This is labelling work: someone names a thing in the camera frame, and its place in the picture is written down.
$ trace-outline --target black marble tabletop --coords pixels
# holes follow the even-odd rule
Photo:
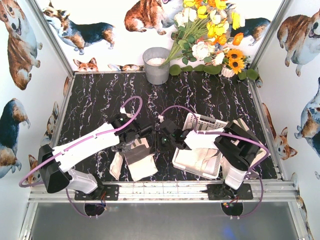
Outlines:
[[[138,118],[148,118],[156,124],[157,116],[171,105],[182,105],[195,113],[215,117],[222,121],[242,118],[262,143],[265,136],[259,122],[249,86],[236,79],[219,78],[217,75],[189,72],[170,77],[163,85],[147,82],[143,72],[77,74],[66,109],[58,145],[66,144],[100,127],[108,117],[119,113],[121,105],[131,96],[141,96],[142,110]],[[134,113],[139,101],[127,104],[126,111]],[[165,117],[183,127],[187,111],[173,108]],[[194,181],[205,180],[197,175],[174,168],[172,157],[175,149],[168,153],[156,154],[158,172],[141,181]],[[75,169],[84,173],[97,173],[102,181],[116,179],[109,173],[114,152],[109,148],[88,157]],[[277,174],[271,158],[255,168],[263,179],[276,179]],[[120,182],[133,181],[124,160]]]

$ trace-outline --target sunflower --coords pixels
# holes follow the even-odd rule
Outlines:
[[[231,49],[230,51],[228,51],[226,57],[228,59],[241,59],[244,57],[244,53],[239,49]]]
[[[229,58],[229,67],[234,71],[235,74],[241,73],[241,70],[245,68],[245,63],[240,58]]]

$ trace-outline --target white tray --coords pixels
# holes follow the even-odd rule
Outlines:
[[[196,126],[196,130],[207,130],[207,128],[209,128],[211,130],[214,130],[214,129],[224,128],[227,125],[227,122],[225,122],[225,121],[220,121],[220,120],[217,120],[217,119],[214,119],[214,118],[211,118],[211,117],[208,117],[208,116],[203,116],[203,115],[200,115],[200,114],[195,114],[195,115],[196,115],[196,118],[198,119],[198,124]],[[186,116],[186,120],[184,122],[183,130],[185,130],[187,128],[187,125],[190,124],[190,123],[192,124],[192,126],[194,126],[195,123],[196,123],[196,119],[195,119],[195,117],[193,116],[192,113],[189,113]],[[184,165],[182,165],[180,163],[177,163],[176,162],[176,158],[177,158],[178,153],[179,153],[179,149],[176,148],[176,150],[174,152],[174,155],[173,155],[173,159],[172,159],[172,164],[176,169],[180,169],[180,170],[186,171],[188,173],[192,173],[192,174],[204,177],[206,179],[216,179],[218,177],[220,166],[221,166],[221,163],[220,163],[219,159],[217,159],[217,161],[215,162],[213,175],[210,175],[210,174],[207,174],[207,173],[204,173],[204,172],[200,172],[200,171],[196,171],[194,169],[190,169],[188,166],[184,166]]]

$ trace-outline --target corgi wallpaper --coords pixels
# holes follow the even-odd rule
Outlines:
[[[173,18],[183,8],[183,0],[37,1],[70,65],[79,72],[143,70],[145,50],[171,48]],[[244,33],[241,44],[234,47],[252,60],[282,0],[229,2],[230,9],[237,5],[246,18],[244,27],[231,31],[231,37]],[[181,60],[172,64],[183,66]]]
[[[30,193],[18,183],[51,139],[68,73],[26,1],[0,0],[0,34],[0,238],[13,240]],[[26,182],[40,180],[35,172]]]
[[[298,177],[310,240],[320,239],[320,192],[315,190],[315,173],[320,172],[319,24],[318,0],[293,1],[258,64],[273,145],[284,178]]]

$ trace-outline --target gray floor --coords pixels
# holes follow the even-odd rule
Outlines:
[[[244,213],[256,203],[245,203]],[[109,204],[98,220],[68,203],[39,203],[33,240],[296,240],[286,202],[264,202],[230,220],[218,203]]]

